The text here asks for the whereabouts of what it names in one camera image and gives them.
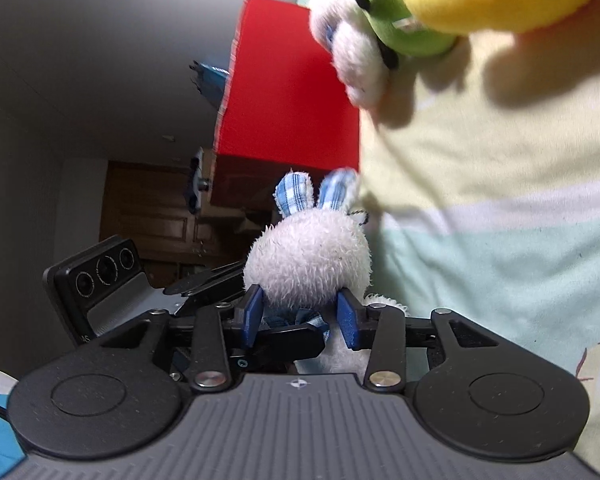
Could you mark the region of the red cardboard box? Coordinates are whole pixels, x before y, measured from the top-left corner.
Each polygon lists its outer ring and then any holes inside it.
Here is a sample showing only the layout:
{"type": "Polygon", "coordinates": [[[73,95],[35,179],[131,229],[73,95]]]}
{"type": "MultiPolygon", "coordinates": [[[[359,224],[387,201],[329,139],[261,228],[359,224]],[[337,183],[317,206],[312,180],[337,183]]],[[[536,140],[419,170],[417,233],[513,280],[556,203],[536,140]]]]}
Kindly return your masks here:
{"type": "Polygon", "coordinates": [[[290,170],[320,182],[356,168],[359,122],[330,54],[310,34],[308,9],[245,0],[215,126],[210,202],[268,209],[290,170]]]}

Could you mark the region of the green pea plush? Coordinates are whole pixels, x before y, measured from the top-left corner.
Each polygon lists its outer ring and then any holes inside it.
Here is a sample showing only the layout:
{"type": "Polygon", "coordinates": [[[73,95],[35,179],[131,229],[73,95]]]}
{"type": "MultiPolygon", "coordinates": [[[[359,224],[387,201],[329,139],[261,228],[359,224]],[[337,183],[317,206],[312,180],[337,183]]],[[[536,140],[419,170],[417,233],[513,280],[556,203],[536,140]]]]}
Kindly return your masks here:
{"type": "Polygon", "coordinates": [[[382,62],[395,70],[401,56],[431,58],[452,49],[453,35],[436,32],[412,17],[403,0],[355,0],[375,35],[382,62]]]}

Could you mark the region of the pastel cartoon bed sheet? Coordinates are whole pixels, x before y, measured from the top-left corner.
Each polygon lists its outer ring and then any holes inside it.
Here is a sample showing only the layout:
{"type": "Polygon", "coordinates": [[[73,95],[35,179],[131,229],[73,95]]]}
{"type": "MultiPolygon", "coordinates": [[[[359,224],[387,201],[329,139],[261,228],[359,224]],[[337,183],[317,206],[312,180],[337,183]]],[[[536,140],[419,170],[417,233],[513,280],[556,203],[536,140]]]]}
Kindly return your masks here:
{"type": "Polygon", "coordinates": [[[361,171],[376,292],[577,375],[600,472],[600,0],[403,62],[361,119],[361,171]]]}

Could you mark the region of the white bunny plush blue bow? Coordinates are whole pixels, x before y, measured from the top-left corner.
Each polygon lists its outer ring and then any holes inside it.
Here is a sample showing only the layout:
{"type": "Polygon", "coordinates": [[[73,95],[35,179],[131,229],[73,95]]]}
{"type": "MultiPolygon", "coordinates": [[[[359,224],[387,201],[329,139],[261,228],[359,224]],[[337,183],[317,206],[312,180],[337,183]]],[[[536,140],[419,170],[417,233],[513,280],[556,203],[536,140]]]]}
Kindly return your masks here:
{"type": "Polygon", "coordinates": [[[364,306],[407,307],[385,296],[369,295],[372,257],[355,211],[358,172],[339,168],[315,191],[306,172],[288,172],[276,185],[274,200],[282,216],[253,243],[244,267],[244,285],[264,292],[263,325],[282,328],[310,323],[323,333],[325,350],[300,361],[302,374],[353,373],[363,377],[370,352],[347,348],[336,322],[341,289],[364,306]]]}

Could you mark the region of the dark wooden cabinet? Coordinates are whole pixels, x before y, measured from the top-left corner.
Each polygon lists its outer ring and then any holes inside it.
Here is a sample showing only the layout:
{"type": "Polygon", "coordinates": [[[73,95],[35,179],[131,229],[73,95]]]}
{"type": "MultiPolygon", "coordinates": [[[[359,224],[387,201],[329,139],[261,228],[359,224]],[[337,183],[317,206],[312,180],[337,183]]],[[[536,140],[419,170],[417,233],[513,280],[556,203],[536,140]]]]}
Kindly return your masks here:
{"type": "Polygon", "coordinates": [[[239,259],[223,249],[215,222],[187,209],[187,177],[188,171],[178,167],[108,164],[99,237],[134,240],[140,265],[158,288],[239,259]]]}

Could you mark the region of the blue bag with clips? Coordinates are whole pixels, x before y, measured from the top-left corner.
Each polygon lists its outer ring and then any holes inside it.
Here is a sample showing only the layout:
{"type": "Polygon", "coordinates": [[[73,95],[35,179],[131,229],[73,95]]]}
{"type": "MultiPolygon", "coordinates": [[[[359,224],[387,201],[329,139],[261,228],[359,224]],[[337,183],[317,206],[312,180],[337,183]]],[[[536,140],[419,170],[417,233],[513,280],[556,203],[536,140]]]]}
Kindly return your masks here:
{"type": "Polygon", "coordinates": [[[219,110],[223,101],[225,85],[228,78],[228,71],[224,68],[216,67],[204,63],[193,61],[189,64],[193,71],[193,84],[209,104],[219,110]]]}

